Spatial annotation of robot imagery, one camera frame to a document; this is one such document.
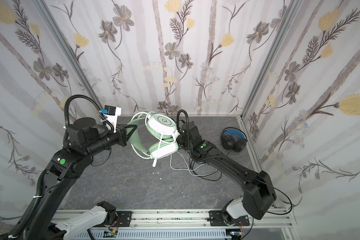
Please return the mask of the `black and blue headphones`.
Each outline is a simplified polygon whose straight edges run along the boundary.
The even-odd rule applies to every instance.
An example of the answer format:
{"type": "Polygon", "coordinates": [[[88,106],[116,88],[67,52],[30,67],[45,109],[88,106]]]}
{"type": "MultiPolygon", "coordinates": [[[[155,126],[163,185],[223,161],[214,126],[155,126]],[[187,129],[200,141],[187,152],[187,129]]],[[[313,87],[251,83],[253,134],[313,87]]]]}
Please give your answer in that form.
{"type": "Polygon", "coordinates": [[[247,142],[246,134],[240,129],[228,127],[221,133],[221,143],[225,150],[239,153],[246,148],[247,142]]]}

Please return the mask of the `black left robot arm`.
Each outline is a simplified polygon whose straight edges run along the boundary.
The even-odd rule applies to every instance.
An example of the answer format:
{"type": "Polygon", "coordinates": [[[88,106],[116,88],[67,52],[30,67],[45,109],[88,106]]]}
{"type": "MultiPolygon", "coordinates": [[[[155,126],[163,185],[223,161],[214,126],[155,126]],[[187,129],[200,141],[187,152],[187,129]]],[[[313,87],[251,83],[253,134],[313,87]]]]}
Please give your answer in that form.
{"type": "Polygon", "coordinates": [[[66,127],[68,140],[39,176],[36,194],[27,210],[0,240],[62,240],[69,231],[52,219],[64,197],[93,163],[93,157],[114,145],[125,147],[137,125],[116,125],[108,129],[93,118],[81,118],[66,127]]]}

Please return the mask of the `mint green over-ear headphones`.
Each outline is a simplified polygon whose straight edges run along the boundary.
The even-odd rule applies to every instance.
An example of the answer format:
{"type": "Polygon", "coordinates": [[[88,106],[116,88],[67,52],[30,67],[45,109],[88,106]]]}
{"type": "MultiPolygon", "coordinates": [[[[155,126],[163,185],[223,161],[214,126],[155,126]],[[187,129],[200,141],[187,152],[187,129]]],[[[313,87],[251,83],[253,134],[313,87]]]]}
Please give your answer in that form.
{"type": "Polygon", "coordinates": [[[148,132],[158,141],[151,147],[146,148],[137,130],[128,131],[128,133],[132,134],[129,143],[137,156],[144,160],[153,160],[153,167],[155,167],[157,160],[178,151],[177,137],[180,133],[174,120],[155,112],[139,112],[131,118],[127,125],[136,126],[140,121],[144,122],[148,132]]]}

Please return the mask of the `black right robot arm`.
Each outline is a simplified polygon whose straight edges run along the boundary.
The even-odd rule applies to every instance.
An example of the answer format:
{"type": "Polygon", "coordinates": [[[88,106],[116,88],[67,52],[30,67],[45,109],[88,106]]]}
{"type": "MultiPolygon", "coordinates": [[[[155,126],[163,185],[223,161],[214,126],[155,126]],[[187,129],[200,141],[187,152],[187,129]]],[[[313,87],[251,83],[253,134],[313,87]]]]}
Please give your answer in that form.
{"type": "Polygon", "coordinates": [[[256,220],[261,220],[277,199],[270,176],[250,170],[225,155],[216,145],[204,140],[193,122],[179,125],[177,142],[192,160],[216,168],[234,181],[243,191],[242,205],[256,220]]]}

